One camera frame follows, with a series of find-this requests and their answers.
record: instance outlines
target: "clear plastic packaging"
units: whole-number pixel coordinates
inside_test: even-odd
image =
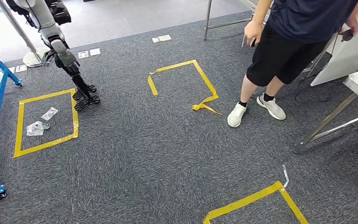
[[[57,112],[58,112],[57,109],[51,107],[50,110],[47,111],[45,114],[43,114],[41,118],[44,120],[50,120]]]
[[[44,128],[41,121],[37,121],[27,126],[27,136],[41,136],[43,135],[43,131]]]

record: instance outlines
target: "white sneaker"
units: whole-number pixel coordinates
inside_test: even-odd
[[[233,111],[227,117],[227,123],[231,127],[238,127],[241,124],[243,113],[246,111],[246,107],[237,103]]]
[[[269,112],[269,114],[271,114],[271,116],[273,116],[275,119],[278,119],[278,120],[285,120],[286,119],[286,114],[285,112],[282,110],[282,108],[280,106],[278,106],[276,103],[275,103],[275,98],[273,100],[270,100],[270,101],[264,101],[264,93],[259,96],[257,99],[256,99],[257,103],[266,108]]]

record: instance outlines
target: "caster wheel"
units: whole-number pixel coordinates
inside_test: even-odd
[[[7,196],[7,193],[6,193],[6,190],[4,190],[3,192],[0,193],[0,200],[5,198],[6,196]]]

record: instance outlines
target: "yellow tape square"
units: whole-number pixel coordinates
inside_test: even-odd
[[[279,191],[281,193],[281,195],[283,196],[283,198],[285,199],[286,203],[289,205],[289,207],[291,208],[292,212],[294,213],[294,215],[296,216],[296,218],[298,219],[298,221],[301,224],[308,224],[307,220],[305,219],[305,217],[303,216],[303,214],[300,212],[300,210],[298,209],[297,205],[293,202],[293,200],[291,199],[291,197],[289,196],[289,194],[287,193],[287,191],[283,188],[283,185],[281,184],[281,182],[276,181],[273,185],[266,187],[256,193],[253,193],[241,200],[238,200],[236,202],[230,203],[224,207],[215,209],[210,211],[207,216],[205,216],[204,220],[202,221],[203,224],[211,224],[211,219],[214,219],[216,217],[225,215],[231,211],[237,210],[239,208],[242,208],[252,202],[255,202],[265,196],[268,196],[276,191]]]
[[[156,69],[156,71],[154,71],[153,73],[150,73],[150,75],[148,76],[147,78],[147,83],[149,84],[150,86],[150,89],[151,89],[151,92],[154,96],[158,95],[158,92],[156,90],[156,87],[153,83],[153,80],[151,79],[151,76],[156,73],[156,72],[161,72],[161,71],[165,71],[165,70],[169,70],[169,69],[174,69],[174,68],[177,68],[177,67],[180,67],[180,66],[184,66],[184,65],[188,65],[188,64],[193,64],[195,66],[195,68],[197,69],[198,73],[200,74],[202,80],[204,80],[205,84],[207,85],[207,87],[209,88],[209,90],[211,91],[212,95],[205,98],[201,103],[197,104],[197,105],[192,105],[192,109],[197,111],[201,108],[205,108],[213,113],[216,113],[216,114],[219,114],[219,115],[222,115],[221,113],[219,112],[216,112],[214,109],[212,109],[211,107],[207,106],[205,103],[207,102],[210,102],[214,99],[217,99],[219,98],[219,96],[217,95],[216,93],[216,90],[215,88],[213,87],[213,85],[211,84],[211,82],[209,81],[209,79],[207,78],[207,76],[205,75],[204,71],[201,69],[200,65],[198,64],[198,62],[196,60],[191,60],[191,61],[187,61],[187,62],[182,62],[182,63],[179,63],[179,64],[173,64],[173,65],[170,65],[170,66],[166,66],[166,67],[163,67],[163,68],[159,68],[159,69]]]
[[[57,144],[63,143],[65,141],[68,141],[69,139],[72,138],[77,138],[77,134],[78,134],[78,129],[79,129],[79,120],[77,117],[77,111],[75,110],[75,105],[76,105],[76,101],[72,98],[73,94],[75,93],[75,89],[69,89],[69,90],[64,90],[64,91],[60,91],[60,92],[55,92],[55,93],[50,93],[50,94],[46,94],[43,96],[39,96],[39,97],[34,97],[34,98],[29,98],[29,99],[24,99],[24,100],[20,100],[19,101],[19,113],[18,113],[18,121],[17,121],[17,131],[16,131],[16,143],[14,146],[14,155],[13,158],[15,157],[19,157],[28,153],[33,153],[35,151],[50,147],[50,146],[55,146]],[[46,98],[50,98],[50,97],[55,97],[55,96],[59,96],[59,95],[63,95],[63,94],[70,94],[70,99],[71,99],[71,106],[72,106],[72,119],[73,119],[73,133],[62,137],[60,139],[56,139],[50,142],[46,142],[34,147],[30,147],[30,148],[26,148],[21,150],[21,137],[22,137],[22,126],[23,126],[23,118],[24,118],[24,105],[26,103],[30,103],[30,102],[34,102],[37,100],[41,100],[41,99],[46,99]]]

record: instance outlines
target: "metal stand base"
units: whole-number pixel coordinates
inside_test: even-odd
[[[333,110],[322,122],[320,122],[307,136],[303,138],[303,140],[296,145],[295,148],[292,149],[293,153],[298,154],[300,150],[304,147],[304,145],[309,142],[321,138],[325,135],[338,131],[344,127],[347,127],[351,124],[358,123],[358,118],[348,121],[340,126],[327,130],[325,132],[320,133],[337,115],[339,115],[348,105],[350,105],[356,98],[356,93],[352,93],[348,98],[346,98],[336,109]]]
[[[222,24],[218,24],[218,25],[209,26],[209,16],[211,14],[211,6],[212,6],[212,0],[209,0],[208,10],[207,10],[207,19],[205,20],[204,41],[207,40],[207,35],[208,35],[209,29],[224,27],[224,26],[228,26],[228,25],[241,23],[241,22],[247,22],[247,21],[251,21],[253,18],[253,14],[252,14],[252,16],[249,19],[238,20],[238,21],[233,21],[233,22],[226,22],[226,23],[222,23]]]

